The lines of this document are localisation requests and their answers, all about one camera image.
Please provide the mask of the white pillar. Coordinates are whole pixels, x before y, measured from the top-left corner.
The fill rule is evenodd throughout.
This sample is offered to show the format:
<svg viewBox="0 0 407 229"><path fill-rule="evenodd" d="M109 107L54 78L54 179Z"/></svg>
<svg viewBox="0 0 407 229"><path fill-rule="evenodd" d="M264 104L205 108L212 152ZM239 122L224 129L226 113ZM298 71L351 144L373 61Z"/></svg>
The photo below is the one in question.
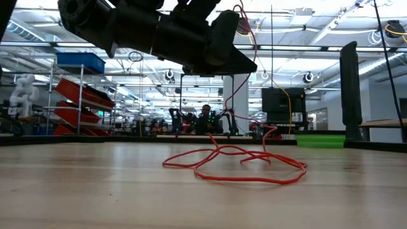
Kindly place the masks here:
<svg viewBox="0 0 407 229"><path fill-rule="evenodd" d="M234 77L223 77L223 99L224 102L234 92L234 96L227 102L228 108L234 108L237 116L247 118L249 112L249 85L248 74L236 74Z"/></svg>

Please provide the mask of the black cabinet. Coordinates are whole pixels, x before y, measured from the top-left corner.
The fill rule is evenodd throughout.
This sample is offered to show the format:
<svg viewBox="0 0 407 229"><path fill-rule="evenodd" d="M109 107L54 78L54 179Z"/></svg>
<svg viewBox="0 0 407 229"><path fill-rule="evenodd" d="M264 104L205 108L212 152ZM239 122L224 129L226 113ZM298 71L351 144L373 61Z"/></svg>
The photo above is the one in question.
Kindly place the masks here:
<svg viewBox="0 0 407 229"><path fill-rule="evenodd" d="M267 124L308 129L304 88L262 88L261 99Z"/></svg>

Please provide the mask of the green plastic tray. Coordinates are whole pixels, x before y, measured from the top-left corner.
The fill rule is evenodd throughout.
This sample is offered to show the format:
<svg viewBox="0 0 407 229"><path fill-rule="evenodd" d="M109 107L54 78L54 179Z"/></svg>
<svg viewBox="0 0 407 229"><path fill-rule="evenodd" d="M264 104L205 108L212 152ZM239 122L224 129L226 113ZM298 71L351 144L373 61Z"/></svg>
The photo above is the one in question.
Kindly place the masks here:
<svg viewBox="0 0 407 229"><path fill-rule="evenodd" d="M297 145L304 148L341 149L345 142L344 135L296 135Z"/></svg>

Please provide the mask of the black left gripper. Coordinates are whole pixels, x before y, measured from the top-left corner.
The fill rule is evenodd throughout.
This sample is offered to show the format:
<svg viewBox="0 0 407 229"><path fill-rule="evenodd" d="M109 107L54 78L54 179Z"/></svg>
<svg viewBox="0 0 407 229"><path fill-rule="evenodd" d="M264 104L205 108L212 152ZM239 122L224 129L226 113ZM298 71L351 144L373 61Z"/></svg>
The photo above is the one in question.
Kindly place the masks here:
<svg viewBox="0 0 407 229"><path fill-rule="evenodd" d="M165 0L58 0L62 25L114 57L117 47L183 65L188 75L231 75L257 71L257 65L233 47L239 15L231 10L208 22L220 0L177 0L160 12Z"/></svg>

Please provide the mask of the blue storage bin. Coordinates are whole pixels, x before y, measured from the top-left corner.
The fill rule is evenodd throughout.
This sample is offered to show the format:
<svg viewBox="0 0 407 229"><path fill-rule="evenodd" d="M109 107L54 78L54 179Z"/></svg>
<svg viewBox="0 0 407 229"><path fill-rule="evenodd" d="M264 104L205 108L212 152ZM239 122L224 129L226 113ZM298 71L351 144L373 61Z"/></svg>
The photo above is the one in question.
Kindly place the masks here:
<svg viewBox="0 0 407 229"><path fill-rule="evenodd" d="M56 53L57 67L74 74L104 74L105 62L94 53L60 52Z"/></svg>

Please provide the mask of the red storage bin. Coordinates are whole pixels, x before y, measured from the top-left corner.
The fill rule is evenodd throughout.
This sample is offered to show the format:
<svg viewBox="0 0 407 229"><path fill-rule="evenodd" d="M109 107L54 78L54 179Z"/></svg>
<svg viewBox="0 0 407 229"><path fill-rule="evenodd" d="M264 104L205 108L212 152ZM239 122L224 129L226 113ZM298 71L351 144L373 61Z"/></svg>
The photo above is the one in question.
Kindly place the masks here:
<svg viewBox="0 0 407 229"><path fill-rule="evenodd" d="M79 84L62 78L55 90L73 103L79 104ZM81 105L83 107L110 112L116 104L106 93L84 85L82 86Z"/></svg>
<svg viewBox="0 0 407 229"><path fill-rule="evenodd" d="M53 132L53 135L76 135L76 134L99 137L109 137L111 135L105 130L93 127L84 127L81 128L80 131L78 132L78 129L71 127L68 124L58 124L57 128Z"/></svg>
<svg viewBox="0 0 407 229"><path fill-rule="evenodd" d="M79 111L77 110L78 106L72 102L59 101L57 103L58 109L54 110L54 113L59 116L61 119L70 123L72 126L78 125ZM100 117L96 114L93 114L87 108L81 108L81 122L85 123L97 123L100 120Z"/></svg>

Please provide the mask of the wooden top desk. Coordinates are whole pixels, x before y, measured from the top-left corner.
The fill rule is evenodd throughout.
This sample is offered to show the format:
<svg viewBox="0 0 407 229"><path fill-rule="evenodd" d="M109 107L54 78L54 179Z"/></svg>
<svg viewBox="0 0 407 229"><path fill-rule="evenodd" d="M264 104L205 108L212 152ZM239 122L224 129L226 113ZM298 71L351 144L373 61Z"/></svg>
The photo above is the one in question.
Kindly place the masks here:
<svg viewBox="0 0 407 229"><path fill-rule="evenodd" d="M401 128L401 125L399 120L373 120L361 123L359 127L362 129L365 140L370 141L371 128Z"/></svg>

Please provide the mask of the black robot station frame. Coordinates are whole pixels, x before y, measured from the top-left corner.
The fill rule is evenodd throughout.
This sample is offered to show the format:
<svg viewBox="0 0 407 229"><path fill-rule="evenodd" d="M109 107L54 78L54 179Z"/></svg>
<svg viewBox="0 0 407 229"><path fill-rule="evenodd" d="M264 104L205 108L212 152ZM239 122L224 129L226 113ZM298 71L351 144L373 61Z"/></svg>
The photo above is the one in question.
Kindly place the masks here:
<svg viewBox="0 0 407 229"><path fill-rule="evenodd" d="M183 102L184 99L192 99L195 100L196 102L222 102L223 105L223 109L220 111L219 114L217 114L215 117L220 120L223 116L223 111L225 109L234 109L234 108L228 108L227 107L227 102L233 98L233 93L230 95L229 98L226 99L226 101L224 102L223 99L223 85L184 85L183 84L183 78L186 76L186 74L181 74L180 76L180 86L179 86L179 110L181 111L183 108ZM183 95L183 90L189 90L191 88L197 88L197 89L208 89L209 90L209 95Z"/></svg>

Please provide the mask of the red bin cart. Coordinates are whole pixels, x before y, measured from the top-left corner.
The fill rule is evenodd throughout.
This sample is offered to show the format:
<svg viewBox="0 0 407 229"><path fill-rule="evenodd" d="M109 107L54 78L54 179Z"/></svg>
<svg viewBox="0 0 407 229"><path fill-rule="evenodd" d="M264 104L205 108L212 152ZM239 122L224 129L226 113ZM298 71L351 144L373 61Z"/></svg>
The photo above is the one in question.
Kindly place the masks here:
<svg viewBox="0 0 407 229"><path fill-rule="evenodd" d="M106 117L107 114L110 115L110 114L113 112L113 110L110 111L110 112L108 112L108 111L101 111L101 110L99 110L99 109L92 109L92 108L85 107L85 108L87 108L89 111L91 111L93 114L99 116L99 117L100 117L100 120L99 120L97 123L85 123L85 122L81 122L81 119L80 119L80 116L81 116L81 108L83 107L83 106L81 105L82 86L87 85L87 84L85 84L85 76L86 76L87 74L85 74L85 73L83 72L83 69L84 69L84 67L81 66L81 73L79 74L79 81L77 82L77 84L80 85L79 104L77 105L77 106L78 106L77 110L79 111L78 125L77 125L77 126L72 126L70 123L67 123L66 121L64 121L63 119L61 119L59 116L57 116L57 115L54 113L54 110L55 110L55 109L58 109L57 105L54 105L54 106L49 105L49 106L45 107L45 109L46 109L46 111L48 112L49 115L50 115L50 114L54 114L54 115L57 116L57 118L60 119L59 122L57 123L57 125L58 125L58 124L68 124L68 125L70 125L71 127L74 127L74 128L76 128L76 129L78 129L78 132L80 131L81 128L84 128L84 127L93 127L93 128L98 128L98 129L105 130L105 131L107 131L108 133L111 134L111 131L112 131L112 121L109 121L108 123L105 123L105 117ZM69 99L67 99L67 98L65 98L64 100L60 100L60 101L72 102L71 100L69 100Z"/></svg>

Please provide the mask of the person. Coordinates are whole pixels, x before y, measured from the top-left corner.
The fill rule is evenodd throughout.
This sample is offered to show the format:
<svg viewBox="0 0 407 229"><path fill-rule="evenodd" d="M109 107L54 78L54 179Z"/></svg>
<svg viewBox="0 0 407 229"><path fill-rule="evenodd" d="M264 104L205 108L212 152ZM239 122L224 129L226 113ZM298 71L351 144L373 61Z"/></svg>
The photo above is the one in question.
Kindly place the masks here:
<svg viewBox="0 0 407 229"><path fill-rule="evenodd" d="M210 114L211 107L208 104L202 106L202 112L196 120L195 133L197 135L222 134L223 128L219 120Z"/></svg>

